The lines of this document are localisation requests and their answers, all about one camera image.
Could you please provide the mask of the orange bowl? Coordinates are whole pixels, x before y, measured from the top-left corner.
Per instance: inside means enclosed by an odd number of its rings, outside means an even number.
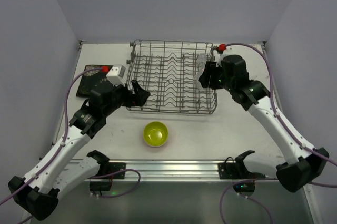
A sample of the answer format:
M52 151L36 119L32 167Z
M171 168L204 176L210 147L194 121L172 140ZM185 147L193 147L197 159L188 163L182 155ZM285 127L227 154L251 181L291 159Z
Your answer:
M163 146L167 140L168 140L168 136L164 135L164 134L158 134L158 135L144 135L143 136L143 140L145 142L146 145L148 145L149 147L153 147L153 148L158 148Z

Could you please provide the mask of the black floral square plate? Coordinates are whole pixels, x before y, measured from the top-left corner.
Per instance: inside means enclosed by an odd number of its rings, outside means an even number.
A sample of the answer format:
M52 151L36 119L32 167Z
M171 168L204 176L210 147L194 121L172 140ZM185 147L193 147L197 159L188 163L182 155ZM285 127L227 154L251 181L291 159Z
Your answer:
M97 83L107 81L106 74L113 67L112 65L95 65L89 64L84 67L84 70L91 70L94 68L102 67L103 70L90 71L83 74L80 77L80 83L77 88L76 97L87 98L90 95L90 91L93 87L97 86Z

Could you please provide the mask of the yellow-green bowl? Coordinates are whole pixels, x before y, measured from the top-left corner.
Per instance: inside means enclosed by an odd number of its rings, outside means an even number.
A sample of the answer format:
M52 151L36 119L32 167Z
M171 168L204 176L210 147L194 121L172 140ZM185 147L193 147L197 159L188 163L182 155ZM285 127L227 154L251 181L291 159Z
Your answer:
M160 135L164 134L169 137L169 131L166 127L166 125L160 121L153 121L147 124L143 130L143 136L144 135Z

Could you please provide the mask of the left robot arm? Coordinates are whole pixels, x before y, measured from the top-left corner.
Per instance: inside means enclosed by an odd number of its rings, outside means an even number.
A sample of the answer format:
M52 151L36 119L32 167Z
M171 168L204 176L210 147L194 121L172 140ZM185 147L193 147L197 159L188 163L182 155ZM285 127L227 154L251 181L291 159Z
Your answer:
M112 172L109 158L99 151L91 151L72 170L63 172L73 156L106 125L106 119L124 106L142 107L150 93L136 80L132 90L124 84L108 81L94 87L81 108L66 121L64 135L46 156L23 177L14 176L8 183L14 201L42 221L56 209L60 198L86 179L114 178L123 169Z

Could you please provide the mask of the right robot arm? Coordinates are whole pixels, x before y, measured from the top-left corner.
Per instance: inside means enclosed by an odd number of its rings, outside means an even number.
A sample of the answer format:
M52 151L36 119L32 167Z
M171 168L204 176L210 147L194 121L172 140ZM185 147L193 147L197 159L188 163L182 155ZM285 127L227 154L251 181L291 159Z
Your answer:
M235 158L235 169L240 176L259 173L278 179L287 191L296 192L322 173L329 158L327 150L316 148L301 136L275 106L265 85L250 79L241 56L228 55L217 62L207 61L197 77L203 88L227 90L281 150L283 161L272 161L252 150L240 154Z

